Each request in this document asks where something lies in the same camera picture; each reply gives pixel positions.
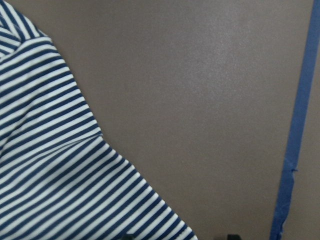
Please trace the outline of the navy white striped polo shirt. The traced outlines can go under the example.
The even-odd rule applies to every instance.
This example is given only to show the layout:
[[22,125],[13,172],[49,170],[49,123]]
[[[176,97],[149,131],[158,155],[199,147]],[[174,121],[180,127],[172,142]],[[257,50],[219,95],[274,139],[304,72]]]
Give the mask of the navy white striped polo shirt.
[[103,137],[52,40],[0,3],[0,237],[194,240]]

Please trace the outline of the brown paper table cover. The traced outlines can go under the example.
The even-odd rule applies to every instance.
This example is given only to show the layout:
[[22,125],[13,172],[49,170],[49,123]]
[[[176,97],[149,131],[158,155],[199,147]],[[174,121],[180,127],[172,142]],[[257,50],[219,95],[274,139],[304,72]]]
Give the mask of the brown paper table cover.
[[13,0],[105,140],[200,240],[270,236],[311,0]]

